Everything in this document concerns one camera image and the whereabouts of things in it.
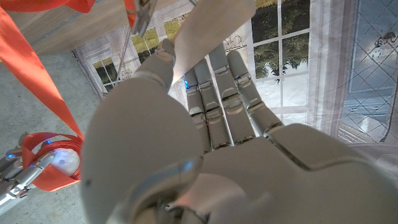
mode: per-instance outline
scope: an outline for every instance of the white robotic hand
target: white robotic hand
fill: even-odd
[[[174,53],[160,46],[91,120],[91,223],[396,223],[394,184],[337,140],[283,126],[237,52],[209,54],[214,79],[205,61],[185,75],[188,114],[167,95]]]

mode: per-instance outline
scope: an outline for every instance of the tree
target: tree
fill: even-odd
[[[252,18],[253,42],[271,39],[278,36],[277,5],[271,1],[257,0],[259,6]],[[282,35],[307,29],[310,25],[310,0],[289,0],[282,3]],[[308,62],[309,34],[302,34],[282,41],[282,73],[286,65],[297,68]],[[256,78],[269,75],[280,75],[278,41],[254,48]]]

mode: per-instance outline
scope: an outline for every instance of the floor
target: floor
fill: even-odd
[[[85,132],[100,99],[71,53],[40,58],[80,129]],[[15,147],[23,132],[49,131],[72,134],[0,63],[0,156]],[[79,184],[57,192],[35,189],[16,207],[0,217],[0,223],[85,223]]]

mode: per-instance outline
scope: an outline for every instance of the red strap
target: red strap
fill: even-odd
[[[62,135],[71,140],[58,141],[45,146],[37,154],[31,152],[36,145],[48,138],[58,136],[58,134],[35,133],[27,136],[22,143],[22,162],[24,167],[34,162],[42,154],[59,147],[73,149],[80,155],[80,148],[84,138],[83,134],[32,47],[30,47],[12,19],[1,7],[0,59],[30,92],[78,135],[78,137]],[[48,166],[33,183],[42,190],[54,191],[78,182],[79,178],[79,171],[69,177],[55,167]]]
[[[129,20],[129,25],[130,27],[134,26],[134,22],[136,21],[137,14],[130,13],[136,10],[136,7],[134,5],[134,0],[124,0],[124,5],[127,10],[127,19]]]
[[[76,121],[32,47],[0,8],[0,59],[45,106],[83,139]]]
[[[87,13],[95,0],[0,0],[4,10],[16,12],[40,12],[66,4],[68,7]]]
[[[36,154],[32,152],[41,142],[50,139],[55,136],[63,136],[70,140],[55,141],[41,148]],[[36,161],[40,156],[48,153],[49,151],[65,148],[73,149],[80,157],[80,150],[83,141],[69,134],[55,134],[55,133],[34,133],[26,136],[22,142],[22,165],[24,169]],[[69,186],[78,182],[80,179],[80,168],[71,176],[65,175],[59,171],[56,167],[49,165],[43,173],[41,173],[34,181],[33,184],[46,191],[55,191],[62,187]]]

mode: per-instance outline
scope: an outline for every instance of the white device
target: white device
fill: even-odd
[[[382,171],[315,129],[284,126],[237,52],[209,56],[215,80],[204,61],[185,74],[188,113],[167,95],[167,39],[100,104],[81,169],[91,223],[397,223]]]

